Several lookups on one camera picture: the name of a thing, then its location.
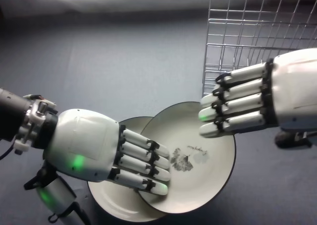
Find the wire basket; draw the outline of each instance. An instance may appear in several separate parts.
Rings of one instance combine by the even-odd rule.
[[[222,73],[317,47],[317,0],[210,0],[203,96]]]

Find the white robotic hand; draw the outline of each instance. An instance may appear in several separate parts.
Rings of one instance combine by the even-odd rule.
[[[286,53],[220,75],[202,98],[200,134],[218,137],[280,126],[317,131],[317,49]]]
[[[163,182],[170,180],[168,156],[164,145],[105,115],[80,109],[64,111],[58,117],[44,150],[44,159],[71,177],[109,180],[158,195],[167,194]]]

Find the stacked plates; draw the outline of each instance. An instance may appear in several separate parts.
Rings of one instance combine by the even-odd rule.
[[[226,185],[235,163],[234,136],[203,138],[197,102],[170,106],[154,118],[121,122],[128,129],[165,145],[170,151],[168,194],[135,192],[111,182],[88,182],[96,202],[111,215],[131,222],[147,222],[166,213],[185,213],[207,203]]]

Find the plate rim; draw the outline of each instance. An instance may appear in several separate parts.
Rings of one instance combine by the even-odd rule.
[[[130,118],[128,118],[128,119],[125,119],[125,120],[120,121],[119,124],[120,124],[120,123],[123,123],[123,122],[125,122],[125,121],[127,121],[127,120],[135,119],[135,118],[140,118],[140,117],[151,118],[151,120],[154,118],[154,117],[152,117],[152,116],[130,117]],[[153,220],[149,220],[149,221],[141,221],[141,222],[134,222],[134,221],[129,221],[129,220],[124,220],[124,219],[118,218],[118,217],[112,215],[111,213],[109,213],[108,211],[106,211],[106,210],[95,200],[95,198],[94,198],[94,196],[93,196],[93,194],[92,194],[92,192],[91,192],[91,189],[90,189],[90,186],[89,186],[89,183],[88,183],[88,182],[89,182],[89,181],[86,181],[87,187],[88,187],[88,189],[89,189],[90,195],[91,195],[91,196],[93,197],[93,199],[94,199],[94,202],[95,202],[103,211],[105,211],[107,214],[109,214],[110,216],[112,216],[112,217],[113,217],[114,219],[116,219],[116,220],[124,221],[124,222],[126,222],[126,223],[153,223],[153,222],[156,222],[156,221],[158,221],[158,220],[160,220],[160,219],[166,217],[166,215],[169,214],[169,213],[162,212],[162,211],[160,211],[160,210],[158,210],[158,209],[155,209],[155,208],[153,208],[152,206],[150,206],[147,202],[145,202],[145,203],[146,203],[148,206],[150,206],[152,209],[154,209],[154,210],[156,210],[156,211],[159,211],[160,213],[163,213],[164,215],[163,215],[162,217],[157,218],[157,219],[153,219]]]
[[[141,135],[144,131],[144,129],[149,125],[149,123],[156,117],[158,116],[160,113],[164,112],[165,110],[169,109],[170,107],[173,107],[173,106],[176,106],[176,105],[179,105],[179,104],[183,104],[183,103],[198,103],[200,104],[200,102],[197,102],[197,101],[184,101],[184,102],[180,102],[180,103],[176,103],[176,104],[173,104],[169,107],[167,107],[166,109],[160,111],[159,113],[157,113],[154,117],[152,117],[152,119],[147,123],[147,125],[143,128],[142,132],[141,132]],[[236,143],[236,138],[235,138],[235,134],[232,135],[233,136],[233,141],[234,141],[234,159],[233,159],[233,165],[232,165],[232,168],[231,168],[231,171],[230,171],[230,174],[226,180],[226,182],[223,184],[222,188],[215,194],[215,196],[213,196],[209,201],[207,201],[206,203],[202,204],[201,206],[195,208],[194,210],[190,210],[190,211],[187,211],[187,212],[183,212],[183,213],[168,213],[168,212],[163,212],[163,213],[166,213],[166,214],[187,214],[187,213],[190,213],[192,211],[195,211],[207,204],[209,204],[210,202],[212,202],[220,193],[221,191],[225,188],[225,186],[227,185],[227,183],[229,182],[229,179],[231,178],[231,175],[232,175],[232,172],[233,172],[233,169],[234,169],[234,166],[236,164],[236,157],[237,157],[237,143]],[[161,210],[153,207],[151,204],[149,204],[140,194],[140,191],[138,191],[138,194],[139,196],[141,197],[141,199],[146,202],[151,208],[155,209],[155,210],[158,210],[161,212]]]

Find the robotic hand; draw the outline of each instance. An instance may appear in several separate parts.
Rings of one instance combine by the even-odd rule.
[[[200,134],[219,137],[280,126],[317,141],[317,48],[220,75],[202,98]]]
[[[57,116],[55,104],[39,95],[24,98],[0,89],[0,139],[13,141],[21,155],[43,149],[44,165],[24,185],[36,189],[53,212],[50,223],[89,225],[76,195],[56,172],[81,180],[112,181],[166,195],[170,180],[168,149],[97,112],[72,109]]]

